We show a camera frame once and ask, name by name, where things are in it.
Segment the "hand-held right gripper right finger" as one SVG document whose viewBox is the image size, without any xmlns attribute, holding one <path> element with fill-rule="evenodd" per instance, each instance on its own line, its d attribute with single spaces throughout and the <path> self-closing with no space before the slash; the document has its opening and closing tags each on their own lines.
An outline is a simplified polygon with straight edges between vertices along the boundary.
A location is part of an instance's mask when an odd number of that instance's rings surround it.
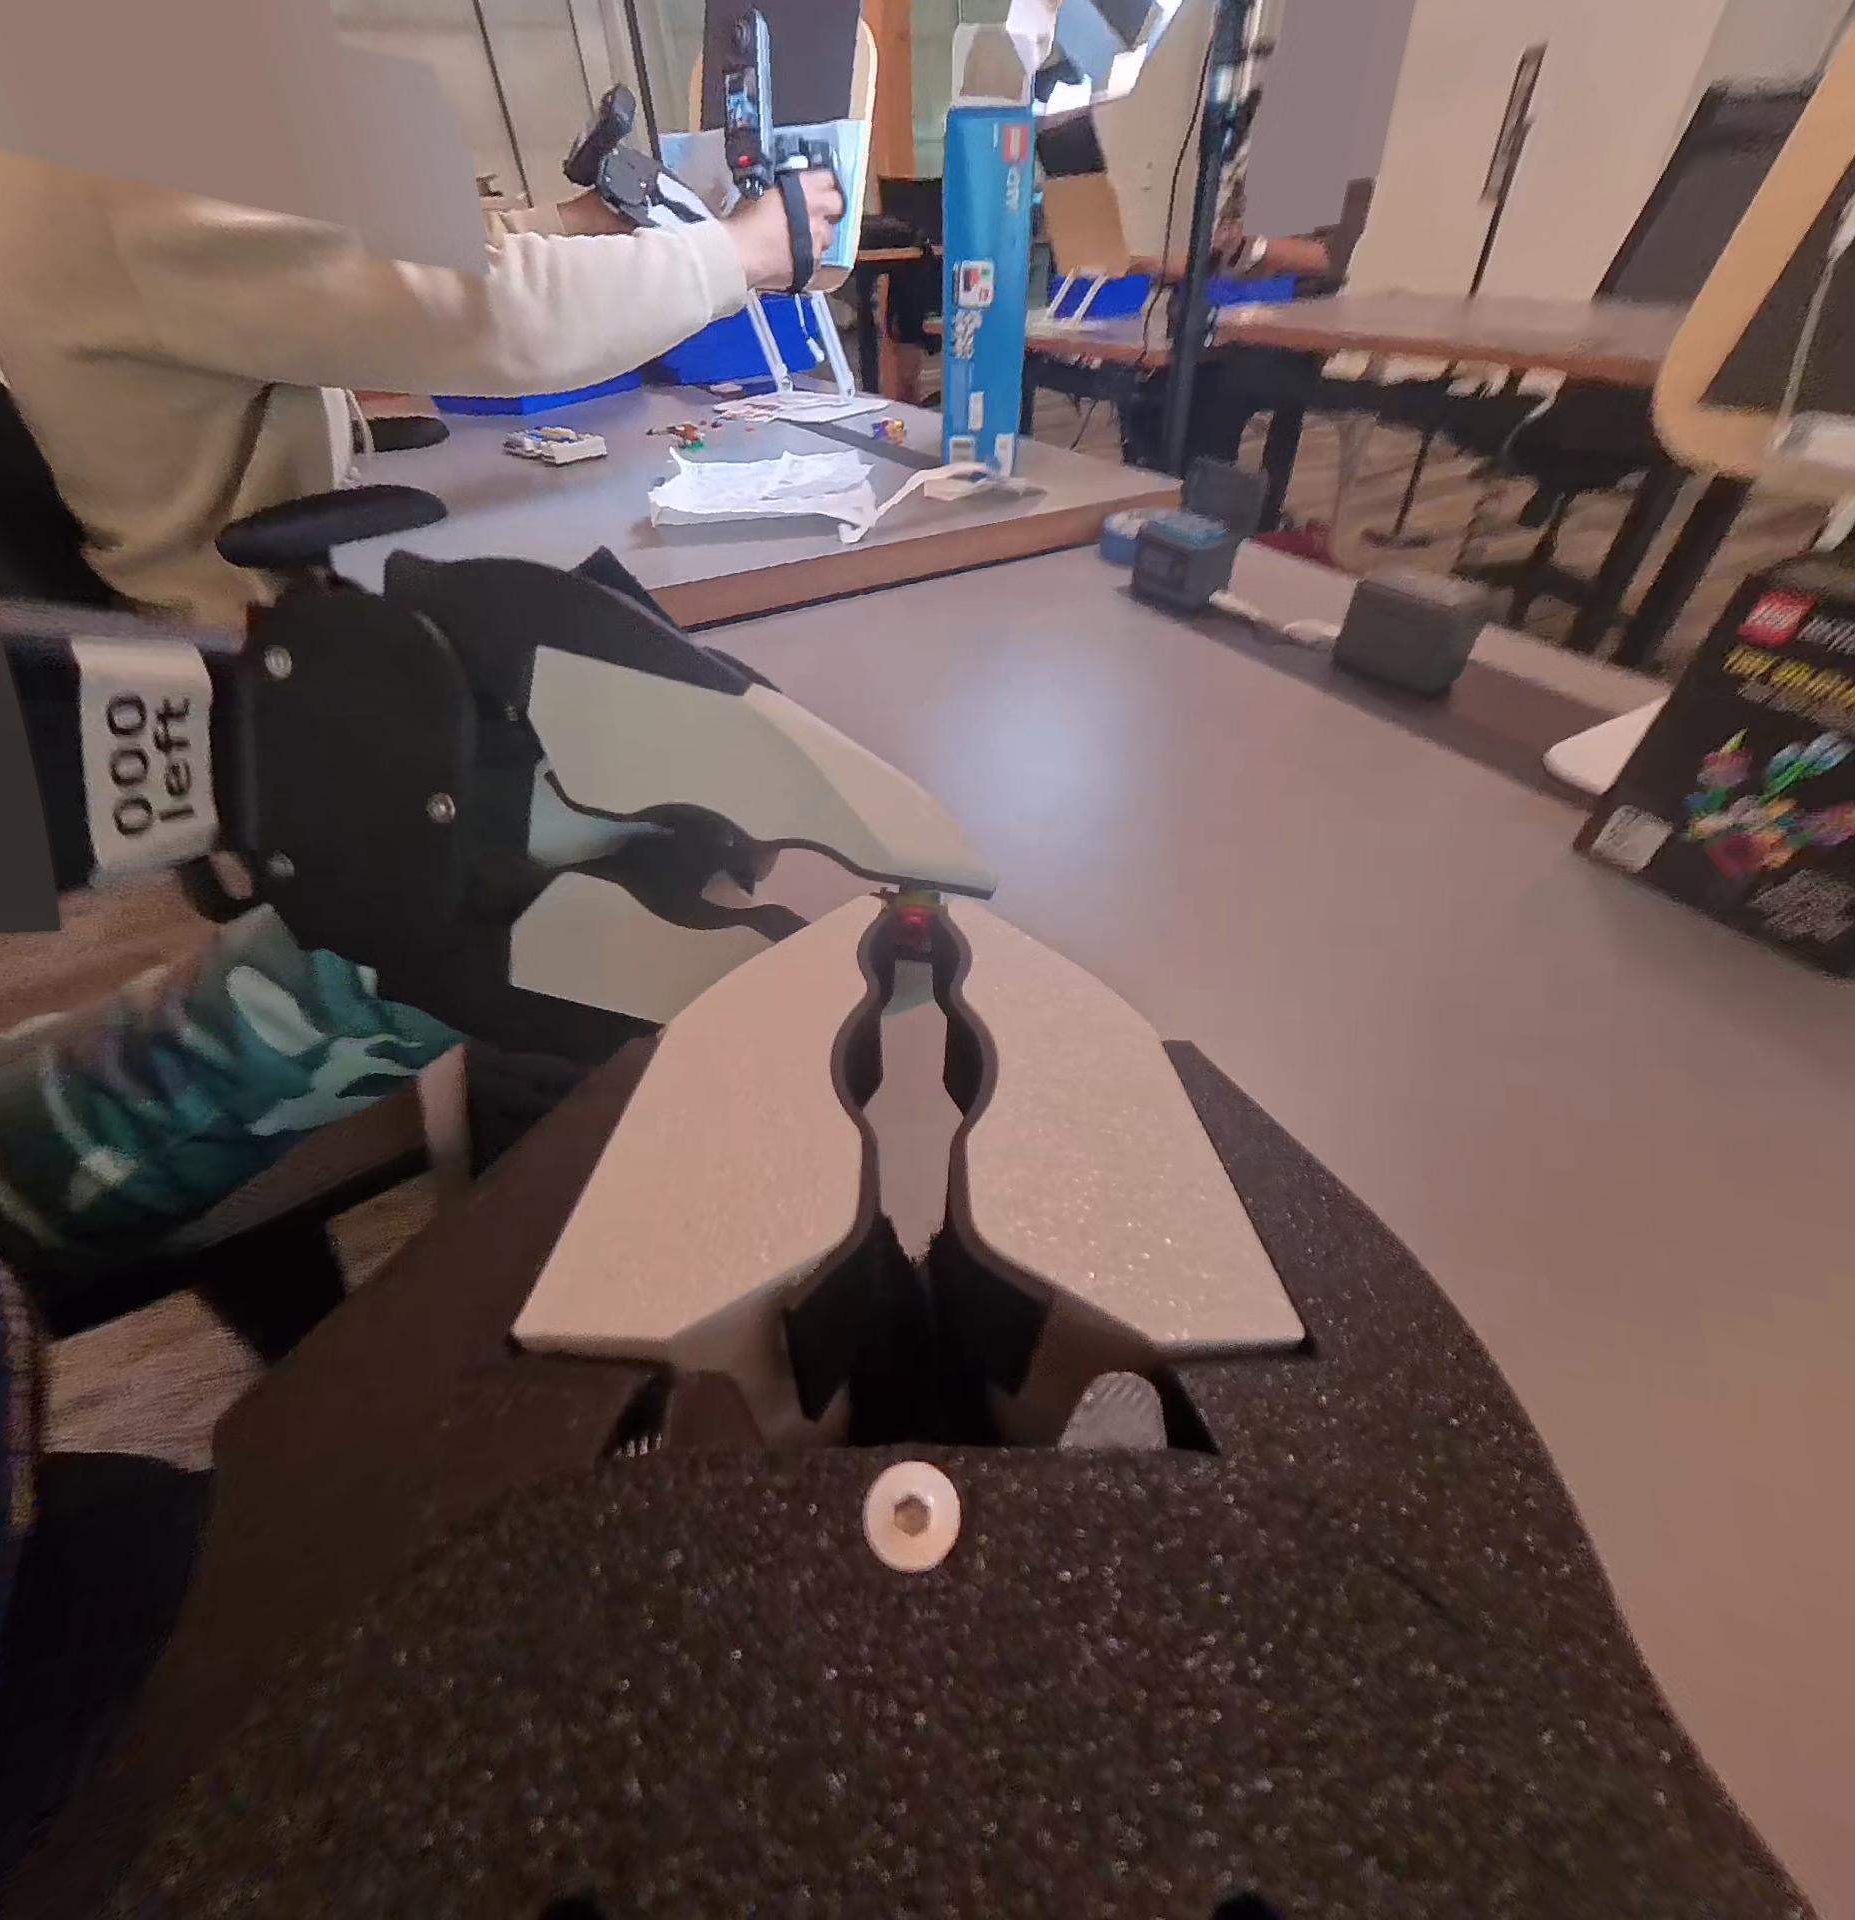
<svg viewBox="0 0 1855 1920">
<path fill-rule="evenodd" d="M 978 1252 L 1158 1356 L 1297 1350 L 1299 1310 L 1155 1025 L 970 899 L 943 914 L 975 1089 L 950 1163 Z"/>
</svg>

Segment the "small black case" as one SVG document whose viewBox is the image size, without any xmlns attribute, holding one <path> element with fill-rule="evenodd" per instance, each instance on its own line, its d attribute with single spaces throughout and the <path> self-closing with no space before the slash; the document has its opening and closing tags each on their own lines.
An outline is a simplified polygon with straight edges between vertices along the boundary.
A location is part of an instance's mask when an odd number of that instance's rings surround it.
<svg viewBox="0 0 1855 1920">
<path fill-rule="evenodd" d="M 1261 468 L 1192 459 L 1180 507 L 1136 533 L 1131 596 L 1177 617 L 1206 613 L 1229 590 L 1241 547 L 1259 533 L 1266 492 Z"/>
</svg>

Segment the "tall blue lego box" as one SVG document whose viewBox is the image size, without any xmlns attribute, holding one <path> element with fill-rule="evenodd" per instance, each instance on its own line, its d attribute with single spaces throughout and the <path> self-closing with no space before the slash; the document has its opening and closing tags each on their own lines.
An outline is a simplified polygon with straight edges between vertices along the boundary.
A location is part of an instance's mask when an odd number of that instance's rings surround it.
<svg viewBox="0 0 1855 1920">
<path fill-rule="evenodd" d="M 1000 478 L 1019 465 L 1031 283 L 1030 49 L 1003 25 L 960 25 L 943 122 L 943 459 Z"/>
</svg>

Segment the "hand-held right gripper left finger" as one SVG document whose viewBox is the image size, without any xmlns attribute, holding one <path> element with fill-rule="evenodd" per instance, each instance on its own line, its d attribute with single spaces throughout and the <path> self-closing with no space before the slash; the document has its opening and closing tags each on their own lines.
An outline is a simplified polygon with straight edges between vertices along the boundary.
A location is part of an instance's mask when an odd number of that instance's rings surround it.
<svg viewBox="0 0 1855 1920">
<path fill-rule="evenodd" d="M 870 1193 L 840 1046 L 876 906 L 842 906 L 666 1025 L 513 1323 L 528 1352 L 679 1352 L 819 1273 Z"/>
</svg>

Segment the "black light stand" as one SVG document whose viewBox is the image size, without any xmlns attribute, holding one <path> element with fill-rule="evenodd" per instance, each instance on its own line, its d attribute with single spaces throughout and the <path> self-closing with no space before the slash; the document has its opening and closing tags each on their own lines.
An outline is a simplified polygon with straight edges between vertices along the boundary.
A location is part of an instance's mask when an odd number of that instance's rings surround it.
<svg viewBox="0 0 1855 1920">
<path fill-rule="evenodd" d="M 1261 2 L 1216 2 L 1203 67 L 1196 131 L 1196 178 L 1191 202 L 1184 263 L 1169 305 L 1169 363 L 1159 450 L 1166 471 L 1187 474 L 1196 368 L 1209 347 L 1209 274 L 1220 226 L 1223 178 L 1235 149 L 1252 123 L 1261 65 Z"/>
</svg>

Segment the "wooden table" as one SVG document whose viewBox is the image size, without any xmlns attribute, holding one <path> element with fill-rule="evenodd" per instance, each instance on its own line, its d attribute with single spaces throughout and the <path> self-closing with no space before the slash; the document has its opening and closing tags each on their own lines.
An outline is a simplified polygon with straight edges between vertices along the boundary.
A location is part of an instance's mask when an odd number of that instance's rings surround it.
<svg viewBox="0 0 1855 1920">
<path fill-rule="evenodd" d="M 396 549 L 447 562 L 509 557 L 559 568 L 607 549 L 680 627 L 700 631 L 978 566 L 1095 549 L 1109 516 L 1180 500 L 1176 478 L 1022 442 L 1015 474 L 1031 492 L 939 501 L 917 491 L 854 543 L 843 543 L 837 527 L 821 518 L 652 524 L 649 495 L 671 468 L 679 424 L 705 424 L 700 456 L 718 465 L 766 463 L 786 450 L 850 450 L 870 467 L 874 500 L 888 501 L 931 468 L 940 450 L 934 413 L 902 404 L 893 417 L 902 422 L 902 444 L 870 438 L 866 420 L 718 422 L 705 392 L 639 389 L 530 420 L 602 439 L 600 459 L 567 468 L 510 457 L 503 442 L 520 420 L 450 420 L 443 444 L 388 463 L 397 482 L 438 495 L 447 519 L 344 547 L 333 563 L 344 579 L 381 589 Z"/>
</svg>

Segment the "black panel with wooden rim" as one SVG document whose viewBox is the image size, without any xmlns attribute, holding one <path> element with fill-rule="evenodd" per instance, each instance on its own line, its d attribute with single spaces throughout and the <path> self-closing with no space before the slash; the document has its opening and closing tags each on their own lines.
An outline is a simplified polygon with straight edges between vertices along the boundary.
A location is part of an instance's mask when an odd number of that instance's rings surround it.
<svg viewBox="0 0 1855 1920">
<path fill-rule="evenodd" d="M 1855 495 L 1855 25 L 1666 354 L 1654 428 L 1698 474 Z"/>
</svg>

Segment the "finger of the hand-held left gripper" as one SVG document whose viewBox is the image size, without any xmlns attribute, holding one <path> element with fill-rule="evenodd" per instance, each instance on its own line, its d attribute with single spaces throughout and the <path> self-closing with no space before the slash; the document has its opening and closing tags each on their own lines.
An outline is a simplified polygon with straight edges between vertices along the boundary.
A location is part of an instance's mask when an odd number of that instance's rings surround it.
<svg viewBox="0 0 1855 1920">
<path fill-rule="evenodd" d="M 565 870 L 513 923 L 509 983 L 630 1022 L 669 1024 L 788 935 L 788 911 L 733 877 L 700 890 Z"/>
<path fill-rule="evenodd" d="M 530 730 L 572 814 L 712 815 L 759 849 L 803 849 L 852 875 L 990 899 L 997 874 L 911 776 L 766 686 L 715 691 L 540 647 Z"/>
</svg>

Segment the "small blue bin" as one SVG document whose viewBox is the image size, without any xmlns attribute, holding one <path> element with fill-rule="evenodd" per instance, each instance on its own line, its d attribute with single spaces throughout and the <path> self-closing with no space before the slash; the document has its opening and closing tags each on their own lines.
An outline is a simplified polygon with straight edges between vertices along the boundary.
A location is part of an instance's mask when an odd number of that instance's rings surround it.
<svg viewBox="0 0 1855 1920">
<path fill-rule="evenodd" d="M 772 346 L 786 372 L 810 372 L 824 360 L 824 350 L 807 327 L 808 313 L 797 304 L 765 305 Z M 770 379 L 770 365 L 746 313 L 708 322 L 690 340 L 654 360 L 675 384 L 714 389 L 722 383 L 759 383 Z"/>
</svg>

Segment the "black lego set box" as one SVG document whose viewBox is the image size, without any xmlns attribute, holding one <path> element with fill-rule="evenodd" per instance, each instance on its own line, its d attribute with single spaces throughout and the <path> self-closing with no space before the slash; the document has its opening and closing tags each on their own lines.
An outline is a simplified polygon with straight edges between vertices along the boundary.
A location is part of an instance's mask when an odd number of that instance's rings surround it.
<svg viewBox="0 0 1855 1920">
<path fill-rule="evenodd" d="M 1855 562 L 1735 590 L 1575 851 L 1855 982 Z"/>
</svg>

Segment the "white plastic bags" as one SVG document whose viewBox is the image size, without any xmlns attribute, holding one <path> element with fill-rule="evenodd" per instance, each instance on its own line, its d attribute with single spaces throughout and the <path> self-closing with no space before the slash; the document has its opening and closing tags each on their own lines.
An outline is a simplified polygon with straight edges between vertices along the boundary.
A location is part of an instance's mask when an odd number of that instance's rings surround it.
<svg viewBox="0 0 1855 1920">
<path fill-rule="evenodd" d="M 654 528 L 673 528 L 818 518 L 837 528 L 843 547 L 854 547 L 915 500 L 957 507 L 1040 492 L 1042 485 L 997 474 L 987 465 L 943 465 L 912 471 L 896 492 L 876 497 L 873 465 L 850 449 L 788 450 L 765 463 L 690 463 L 673 456 L 671 475 L 649 492 L 649 521 Z"/>
</svg>

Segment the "long brown desk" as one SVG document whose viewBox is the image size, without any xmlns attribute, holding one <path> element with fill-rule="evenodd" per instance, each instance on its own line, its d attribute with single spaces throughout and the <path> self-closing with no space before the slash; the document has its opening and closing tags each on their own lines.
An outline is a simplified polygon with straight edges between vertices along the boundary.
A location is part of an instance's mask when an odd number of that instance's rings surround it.
<svg viewBox="0 0 1855 1920">
<path fill-rule="evenodd" d="M 1552 501 L 1524 568 L 1463 571 L 1513 589 L 1524 625 L 1539 596 L 1575 608 L 1569 647 L 1595 655 L 1625 610 L 1641 566 L 1693 471 L 1654 435 L 1654 383 L 1687 310 L 1635 301 L 1480 301 L 1338 294 L 1231 305 L 1212 320 L 1196 369 L 1246 395 L 1244 420 L 1267 417 L 1261 444 L 1263 533 L 1284 528 L 1304 424 L 1347 416 L 1406 424 L 1526 478 Z M 1571 505 L 1635 480 L 1635 501 L 1596 574 L 1559 568 Z"/>
</svg>

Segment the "booklet on clear stand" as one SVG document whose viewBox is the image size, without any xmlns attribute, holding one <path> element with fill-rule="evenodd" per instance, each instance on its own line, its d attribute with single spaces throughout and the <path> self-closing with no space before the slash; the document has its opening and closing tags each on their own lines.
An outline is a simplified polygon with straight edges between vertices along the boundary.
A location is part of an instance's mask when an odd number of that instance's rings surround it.
<svg viewBox="0 0 1855 1920">
<path fill-rule="evenodd" d="M 658 163 L 669 203 L 685 218 L 690 210 L 733 213 L 758 199 L 765 189 L 788 215 L 796 245 L 796 283 L 779 292 L 752 294 L 744 313 L 766 374 L 779 392 L 790 392 L 799 368 L 827 368 L 842 395 L 860 393 L 849 368 L 842 331 L 829 305 L 852 281 L 867 195 L 867 123 L 837 120 L 813 127 L 763 123 L 763 163 L 735 174 L 735 152 L 724 132 L 663 132 Z M 843 196 L 842 218 L 831 228 L 827 248 L 808 248 L 808 202 L 829 174 Z"/>
</svg>

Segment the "person's left forearm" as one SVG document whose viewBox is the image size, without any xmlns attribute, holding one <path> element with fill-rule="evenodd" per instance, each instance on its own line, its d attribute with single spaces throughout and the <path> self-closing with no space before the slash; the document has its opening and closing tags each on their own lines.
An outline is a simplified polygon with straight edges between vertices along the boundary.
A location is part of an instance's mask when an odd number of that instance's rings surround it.
<svg viewBox="0 0 1855 1920">
<path fill-rule="evenodd" d="M 459 1044 L 256 906 L 192 960 L 0 1035 L 0 1258 L 120 1265 Z"/>
</svg>

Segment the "black hard case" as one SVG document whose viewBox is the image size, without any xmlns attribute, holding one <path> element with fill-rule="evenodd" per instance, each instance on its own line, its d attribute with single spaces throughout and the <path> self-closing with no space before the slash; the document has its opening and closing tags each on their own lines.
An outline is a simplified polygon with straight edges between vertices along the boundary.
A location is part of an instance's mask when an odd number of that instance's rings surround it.
<svg viewBox="0 0 1855 1920">
<path fill-rule="evenodd" d="M 1492 604 L 1489 589 L 1448 574 L 1374 572 L 1357 582 L 1330 660 L 1367 682 L 1442 699 L 1463 679 Z"/>
</svg>

